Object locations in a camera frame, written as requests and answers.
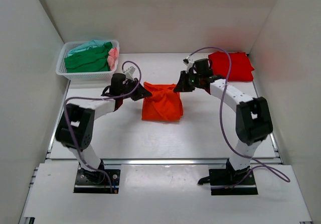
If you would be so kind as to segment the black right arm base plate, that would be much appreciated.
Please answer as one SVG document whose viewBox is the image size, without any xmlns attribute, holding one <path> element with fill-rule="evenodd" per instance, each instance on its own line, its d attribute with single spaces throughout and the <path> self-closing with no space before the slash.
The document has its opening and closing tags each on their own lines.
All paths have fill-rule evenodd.
<svg viewBox="0 0 321 224">
<path fill-rule="evenodd" d="M 210 184 L 211 195 L 258 195 L 250 166 L 234 170 L 230 160 L 225 168 L 209 169 L 209 175 L 199 179 L 198 185 Z"/>
</svg>

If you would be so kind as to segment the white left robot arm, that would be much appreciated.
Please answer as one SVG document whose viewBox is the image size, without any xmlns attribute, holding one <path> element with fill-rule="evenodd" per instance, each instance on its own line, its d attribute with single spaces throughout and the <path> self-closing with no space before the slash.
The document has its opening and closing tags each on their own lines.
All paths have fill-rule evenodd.
<svg viewBox="0 0 321 224">
<path fill-rule="evenodd" d="M 91 146 L 95 120 L 117 111 L 124 99 L 137 101 L 151 97 L 152 93 L 142 86 L 139 79 L 130 77 L 129 74 L 116 73 L 112 76 L 111 84 L 103 89 L 101 96 L 102 98 L 79 97 L 80 100 L 89 101 L 85 106 L 65 104 L 55 132 L 56 141 L 74 154 L 81 174 L 95 185 L 110 180 L 103 161 Z"/>
</svg>

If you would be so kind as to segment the orange t shirt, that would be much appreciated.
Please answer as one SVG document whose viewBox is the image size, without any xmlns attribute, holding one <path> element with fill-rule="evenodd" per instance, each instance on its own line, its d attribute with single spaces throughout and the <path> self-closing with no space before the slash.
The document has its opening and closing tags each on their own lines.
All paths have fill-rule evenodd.
<svg viewBox="0 0 321 224">
<path fill-rule="evenodd" d="M 143 121 L 176 122 L 184 114 L 179 92 L 175 84 L 151 84 L 144 82 L 152 96 L 143 100 L 141 119 Z"/>
</svg>

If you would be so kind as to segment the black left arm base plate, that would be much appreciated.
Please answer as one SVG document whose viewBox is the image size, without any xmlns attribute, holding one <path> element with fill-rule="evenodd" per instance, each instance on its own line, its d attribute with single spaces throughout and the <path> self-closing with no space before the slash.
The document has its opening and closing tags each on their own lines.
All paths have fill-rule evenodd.
<svg viewBox="0 0 321 224">
<path fill-rule="evenodd" d="M 105 174 L 100 172 L 90 172 L 78 167 L 74 182 L 74 193 L 94 193 L 94 194 L 118 194 L 121 170 L 111 169 L 104 170 L 109 178 L 108 181 Z"/>
</svg>

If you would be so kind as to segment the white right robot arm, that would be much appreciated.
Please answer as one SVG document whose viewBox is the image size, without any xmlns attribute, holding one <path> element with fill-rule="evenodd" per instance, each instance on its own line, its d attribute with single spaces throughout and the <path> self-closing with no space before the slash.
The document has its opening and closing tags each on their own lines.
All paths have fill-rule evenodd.
<svg viewBox="0 0 321 224">
<path fill-rule="evenodd" d="M 258 146 L 273 131 L 268 102 L 264 97 L 252 97 L 215 75 L 210 59 L 184 59 L 186 70 L 181 71 L 174 92 L 192 92 L 196 88 L 220 99 L 236 114 L 235 131 L 238 137 L 233 154 L 226 162 L 223 177 L 231 184 L 238 183 L 249 173 L 250 160 Z"/>
</svg>

